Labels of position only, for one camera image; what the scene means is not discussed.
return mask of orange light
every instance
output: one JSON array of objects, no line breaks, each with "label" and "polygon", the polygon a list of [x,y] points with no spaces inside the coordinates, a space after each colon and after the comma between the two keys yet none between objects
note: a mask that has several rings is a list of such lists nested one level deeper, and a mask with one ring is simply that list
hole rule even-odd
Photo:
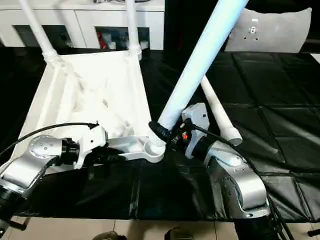
[{"label": "orange light", "polygon": [[182,133],[182,138],[183,138],[183,140],[187,140],[188,139],[188,135],[184,132],[184,133]]}]

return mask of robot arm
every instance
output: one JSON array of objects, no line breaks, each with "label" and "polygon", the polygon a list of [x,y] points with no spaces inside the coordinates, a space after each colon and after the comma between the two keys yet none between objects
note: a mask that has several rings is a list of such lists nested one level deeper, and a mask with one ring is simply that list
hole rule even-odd
[{"label": "robot arm", "polygon": [[11,217],[30,196],[47,168],[66,164],[80,169],[92,149],[106,143],[106,132],[99,125],[90,129],[79,142],[49,135],[33,138],[27,150],[7,163],[0,173],[0,238],[10,226]]},{"label": "robot arm", "polygon": [[[177,141],[182,141],[179,145],[184,146],[188,159],[196,157],[205,167],[219,172],[217,180],[225,210],[234,219],[239,239],[279,239],[269,220],[271,209],[263,181],[230,143],[208,136],[209,119],[205,104],[189,106],[181,117],[183,123],[173,133],[156,122],[149,126],[167,143],[176,145]],[[215,179],[217,176],[211,174],[209,177]]]}]

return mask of black cable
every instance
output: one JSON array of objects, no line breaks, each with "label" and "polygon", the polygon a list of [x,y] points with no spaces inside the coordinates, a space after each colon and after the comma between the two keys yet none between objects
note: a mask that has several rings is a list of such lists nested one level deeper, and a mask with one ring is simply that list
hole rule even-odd
[{"label": "black cable", "polygon": [[[212,132],[210,132],[210,131],[202,128],[202,127],[199,127],[199,126],[197,126],[197,125],[195,125],[195,124],[192,124],[192,128],[195,129],[195,130],[199,130],[199,131],[201,131],[201,132],[203,132],[203,133],[205,133],[205,134],[210,135],[211,137],[213,137],[213,138],[215,138],[216,140],[218,140],[218,141],[220,141],[220,142],[228,145],[229,147],[231,147],[233,150],[235,150],[235,151],[237,151],[237,152],[239,151],[234,145],[232,145],[229,141],[225,140],[225,139],[224,139],[223,137],[221,137],[221,136],[218,136],[218,135],[216,135],[216,134],[214,134],[214,133],[212,133]],[[246,158],[246,161],[248,162],[248,164],[250,165],[250,167],[252,168],[252,170],[259,176],[258,170],[257,170],[256,167],[254,166],[254,164],[251,162],[251,160]],[[275,204],[274,201],[271,199],[271,197],[270,197],[270,195],[269,195],[268,192],[266,192],[266,196],[267,196],[267,199],[268,199],[269,203],[271,204],[271,207],[272,207],[273,210],[274,210],[274,212],[271,211],[271,213],[273,213],[274,217],[278,217],[278,219],[279,219],[281,225],[283,226],[286,234],[288,235],[289,239],[290,239],[290,240],[295,240],[295,238],[294,238],[294,236],[292,235],[292,233],[291,233],[288,225],[286,224],[284,218],[281,216],[281,214],[280,214],[280,212],[279,212],[276,204]]]},{"label": "black cable", "polygon": [[10,144],[9,146],[7,146],[4,150],[2,150],[0,152],[0,158],[6,151],[8,151],[9,149],[13,148],[18,143],[26,140],[27,138],[29,138],[35,134],[41,133],[41,132],[49,130],[49,129],[55,129],[55,128],[60,128],[60,127],[65,127],[65,126],[88,126],[90,129],[92,129],[92,128],[98,126],[98,124],[97,123],[88,123],[88,122],[67,122],[67,123],[45,126],[43,128],[32,131],[32,132],[28,133],[27,135],[20,137],[17,141],[15,141],[12,144]]}]

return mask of black table cover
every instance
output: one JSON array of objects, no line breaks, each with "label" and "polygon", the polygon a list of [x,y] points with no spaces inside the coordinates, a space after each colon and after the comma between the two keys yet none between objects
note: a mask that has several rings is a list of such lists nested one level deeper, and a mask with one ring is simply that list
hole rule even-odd
[{"label": "black table cover", "polygon": [[[38,49],[0,48],[0,54],[2,149],[18,137],[45,63]],[[177,52],[143,53],[140,66],[153,120],[160,116],[187,60]],[[309,54],[222,52],[207,73],[244,138],[239,149],[255,164],[288,222],[320,220],[319,69]],[[201,88],[190,101],[198,102],[206,103]],[[210,130],[219,134],[211,113],[209,119]],[[46,176],[19,214],[231,221],[219,184],[209,180],[213,169],[204,169],[200,161],[186,159],[181,152],[167,151],[160,163],[139,159],[98,166],[91,170],[92,179],[88,171]]]}]

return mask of light blue tube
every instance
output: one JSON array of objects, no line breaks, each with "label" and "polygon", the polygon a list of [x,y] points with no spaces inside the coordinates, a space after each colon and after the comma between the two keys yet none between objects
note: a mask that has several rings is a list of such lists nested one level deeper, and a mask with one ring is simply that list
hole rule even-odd
[{"label": "light blue tube", "polygon": [[248,0],[219,0],[158,122],[171,130],[236,24]]}]

